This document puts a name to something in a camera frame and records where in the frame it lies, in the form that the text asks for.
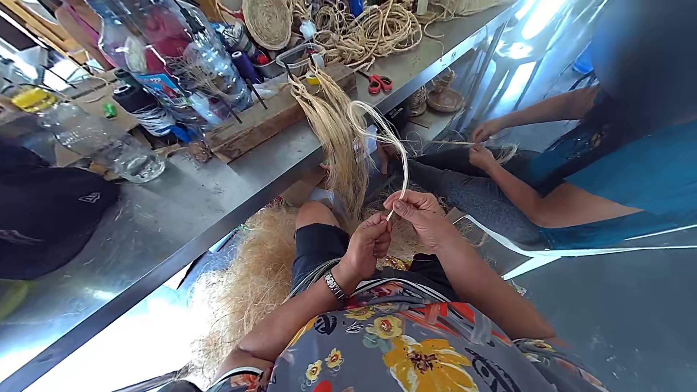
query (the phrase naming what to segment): floral shirt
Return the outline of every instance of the floral shirt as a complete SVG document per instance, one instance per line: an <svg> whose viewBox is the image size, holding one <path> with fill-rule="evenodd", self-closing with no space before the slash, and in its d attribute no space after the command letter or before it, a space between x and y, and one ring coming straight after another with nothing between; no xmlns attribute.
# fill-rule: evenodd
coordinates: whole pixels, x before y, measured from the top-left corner
<svg viewBox="0 0 697 392"><path fill-rule="evenodd" d="M606 391L558 346L512 342L467 303L407 280L362 282L311 319L273 368L234 369L209 392Z"/></svg>

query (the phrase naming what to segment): metal watch band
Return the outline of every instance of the metal watch band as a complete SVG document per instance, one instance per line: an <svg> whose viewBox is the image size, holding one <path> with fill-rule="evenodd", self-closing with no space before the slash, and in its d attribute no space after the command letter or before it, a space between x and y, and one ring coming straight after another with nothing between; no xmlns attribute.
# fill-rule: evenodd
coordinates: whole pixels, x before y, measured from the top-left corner
<svg viewBox="0 0 697 392"><path fill-rule="evenodd" d="M334 294L334 296L337 297L339 302L344 302L346 298L348 298L346 296L346 293L344 293L344 290L342 290L337 281L334 280L334 275L332 275L332 271L329 271L324 275L324 281L327 282L329 290L332 291L332 294Z"/></svg>

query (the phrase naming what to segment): knee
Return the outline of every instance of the knee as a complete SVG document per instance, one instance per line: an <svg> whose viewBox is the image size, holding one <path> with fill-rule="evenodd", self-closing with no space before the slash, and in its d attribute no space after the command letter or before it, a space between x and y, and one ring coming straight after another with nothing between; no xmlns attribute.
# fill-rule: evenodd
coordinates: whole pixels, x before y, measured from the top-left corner
<svg viewBox="0 0 697 392"><path fill-rule="evenodd" d="M339 226L334 213L326 205L320 202L307 202L302 205L296 218L296 229L313 223Z"/></svg>

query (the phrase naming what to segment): stainless steel table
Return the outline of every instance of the stainless steel table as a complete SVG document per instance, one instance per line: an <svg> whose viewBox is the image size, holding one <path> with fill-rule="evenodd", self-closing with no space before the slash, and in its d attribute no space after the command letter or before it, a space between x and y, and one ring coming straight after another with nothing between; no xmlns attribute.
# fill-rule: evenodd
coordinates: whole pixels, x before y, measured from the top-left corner
<svg viewBox="0 0 697 392"><path fill-rule="evenodd" d="M487 36L495 45L513 11L499 6L436 23L429 31L444 34L442 45L424 37L414 50L373 65L372 73L392 78L392 93L371 96L358 76L352 98L387 112ZM319 141L302 122L227 166L174 157L156 180L125 184L85 249L31 282L21 306L0 321L0 391L36 381L321 159Z"/></svg>

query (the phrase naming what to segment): red scissors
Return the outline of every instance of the red scissors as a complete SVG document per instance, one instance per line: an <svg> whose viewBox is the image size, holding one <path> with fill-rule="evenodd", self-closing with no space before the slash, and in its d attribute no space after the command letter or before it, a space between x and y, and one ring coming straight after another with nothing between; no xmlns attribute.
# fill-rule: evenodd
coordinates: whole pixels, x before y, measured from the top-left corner
<svg viewBox="0 0 697 392"><path fill-rule="evenodd" d="M389 93L392 90L392 79L383 75L368 75L363 71L359 70L358 73L368 78L368 92L371 94L377 94L380 90Z"/></svg>

